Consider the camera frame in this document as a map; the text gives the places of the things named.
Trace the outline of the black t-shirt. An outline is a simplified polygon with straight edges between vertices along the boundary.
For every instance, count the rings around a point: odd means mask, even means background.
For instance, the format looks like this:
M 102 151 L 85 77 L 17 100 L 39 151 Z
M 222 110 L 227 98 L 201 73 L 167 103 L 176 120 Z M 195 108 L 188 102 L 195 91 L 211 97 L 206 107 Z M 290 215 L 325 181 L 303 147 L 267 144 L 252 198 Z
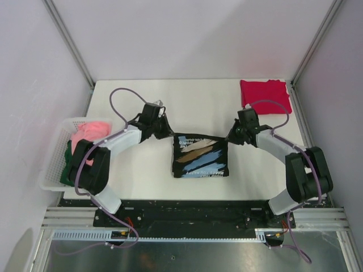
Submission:
M 222 137 L 177 133 L 173 138 L 171 169 L 176 179 L 227 177 L 228 142 Z

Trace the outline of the red t-shirt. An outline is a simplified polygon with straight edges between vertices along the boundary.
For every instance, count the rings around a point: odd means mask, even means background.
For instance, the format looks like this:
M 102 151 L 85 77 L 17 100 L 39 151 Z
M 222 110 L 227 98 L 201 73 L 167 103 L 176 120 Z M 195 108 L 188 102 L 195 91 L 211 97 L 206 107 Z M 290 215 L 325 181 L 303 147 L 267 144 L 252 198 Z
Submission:
M 280 80 L 265 82 L 240 80 L 241 104 L 247 104 L 257 114 L 291 114 L 289 94 L 286 83 Z

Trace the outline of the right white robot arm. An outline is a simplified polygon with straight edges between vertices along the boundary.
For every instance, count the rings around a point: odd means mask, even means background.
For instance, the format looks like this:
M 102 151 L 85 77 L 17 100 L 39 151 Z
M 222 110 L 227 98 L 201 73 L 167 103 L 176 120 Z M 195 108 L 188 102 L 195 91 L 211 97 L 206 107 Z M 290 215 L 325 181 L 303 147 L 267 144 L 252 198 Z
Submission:
M 334 188 L 324 152 L 319 147 L 299 146 L 276 133 L 268 125 L 260 125 L 252 108 L 238 111 L 227 141 L 235 145 L 249 144 L 264 150 L 284 163 L 286 189 L 268 201 L 269 209 L 262 212 L 262 222 L 275 227 L 282 221 L 282 214 L 293 211 L 306 201 L 317 198 Z

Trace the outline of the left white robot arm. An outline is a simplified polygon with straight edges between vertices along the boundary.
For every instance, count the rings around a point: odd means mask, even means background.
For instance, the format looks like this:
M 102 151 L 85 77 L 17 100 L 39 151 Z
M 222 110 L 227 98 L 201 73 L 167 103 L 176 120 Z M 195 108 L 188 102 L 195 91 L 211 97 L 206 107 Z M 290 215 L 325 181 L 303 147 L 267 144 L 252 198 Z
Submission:
M 163 103 L 160 100 L 146 103 L 142 112 L 120 131 L 96 141 L 81 139 L 71 159 L 68 179 L 74 184 L 77 195 L 90 197 L 106 211 L 108 223 L 120 226 L 125 221 L 125 212 L 119 209 L 121 199 L 108 184 L 112 162 L 120 153 L 151 136 L 164 139 L 173 134 Z

